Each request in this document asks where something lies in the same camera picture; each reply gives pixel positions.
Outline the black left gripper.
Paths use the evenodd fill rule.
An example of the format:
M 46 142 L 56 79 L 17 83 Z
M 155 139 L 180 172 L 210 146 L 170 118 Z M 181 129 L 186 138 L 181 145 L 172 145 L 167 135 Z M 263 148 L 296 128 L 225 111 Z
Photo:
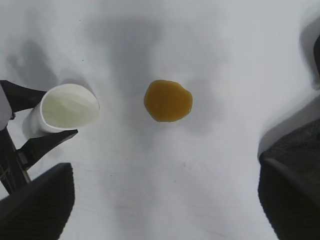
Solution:
M 47 93 L 22 87 L 7 80 L 1 80 L 0 84 L 14 113 L 35 108 Z M 0 182 L 9 195 L 31 182 L 26 172 L 29 168 L 48 152 L 78 133 L 77 129 L 65 130 L 30 138 L 17 150 L 7 126 L 0 131 Z

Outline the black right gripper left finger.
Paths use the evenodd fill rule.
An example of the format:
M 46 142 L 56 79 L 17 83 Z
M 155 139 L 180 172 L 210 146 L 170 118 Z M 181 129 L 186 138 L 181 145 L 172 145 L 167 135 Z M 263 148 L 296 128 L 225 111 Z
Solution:
M 0 201 L 2 240 L 57 240 L 75 204 L 71 163 L 59 163 Z

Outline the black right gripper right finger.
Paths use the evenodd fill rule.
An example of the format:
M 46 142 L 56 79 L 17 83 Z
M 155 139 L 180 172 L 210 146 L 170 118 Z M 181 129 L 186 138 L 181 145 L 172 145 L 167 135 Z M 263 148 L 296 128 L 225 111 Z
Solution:
M 258 198 L 279 240 L 320 238 L 320 187 L 272 158 L 259 159 Z

